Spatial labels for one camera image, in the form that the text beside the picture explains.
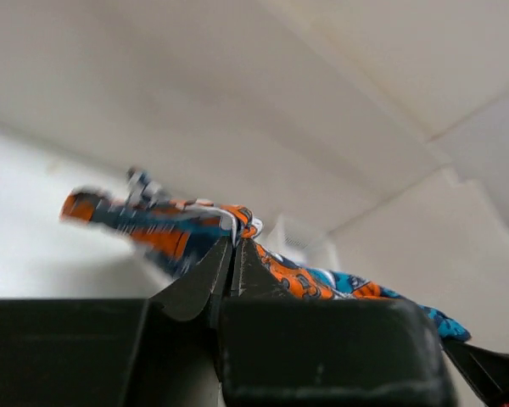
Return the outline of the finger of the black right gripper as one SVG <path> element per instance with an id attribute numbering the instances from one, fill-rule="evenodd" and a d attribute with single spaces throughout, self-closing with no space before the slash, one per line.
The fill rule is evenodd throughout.
<path id="1" fill-rule="evenodd" d="M 453 339 L 444 339 L 443 349 L 485 406 L 509 406 L 509 354 Z"/>

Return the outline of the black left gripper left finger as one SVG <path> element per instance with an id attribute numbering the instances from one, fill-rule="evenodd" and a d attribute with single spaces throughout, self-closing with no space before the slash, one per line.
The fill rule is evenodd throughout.
<path id="1" fill-rule="evenodd" d="M 217 406 L 219 241 L 150 298 L 0 299 L 0 406 Z"/>

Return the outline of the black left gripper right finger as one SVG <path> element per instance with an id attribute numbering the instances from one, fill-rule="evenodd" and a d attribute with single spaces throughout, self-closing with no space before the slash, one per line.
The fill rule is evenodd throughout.
<path id="1" fill-rule="evenodd" d="M 229 406 L 455 406 L 432 321 L 403 300 L 298 299 L 252 242 L 219 321 Z"/>

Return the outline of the colourful patterned shorts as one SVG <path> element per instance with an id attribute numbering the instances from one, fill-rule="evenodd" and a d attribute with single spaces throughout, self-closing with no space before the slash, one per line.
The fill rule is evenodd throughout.
<path id="1" fill-rule="evenodd" d="M 129 237 L 145 256 L 172 279 L 185 276 L 221 238 L 233 245 L 254 242 L 263 222 L 243 205 L 206 199 L 174 199 L 139 168 L 126 173 L 128 197 L 115 201 L 91 188 L 65 199 L 65 220 L 99 225 Z M 302 299 L 399 299 L 399 293 L 366 278 L 335 270 L 306 267 L 256 243 L 264 269 L 287 291 Z"/>

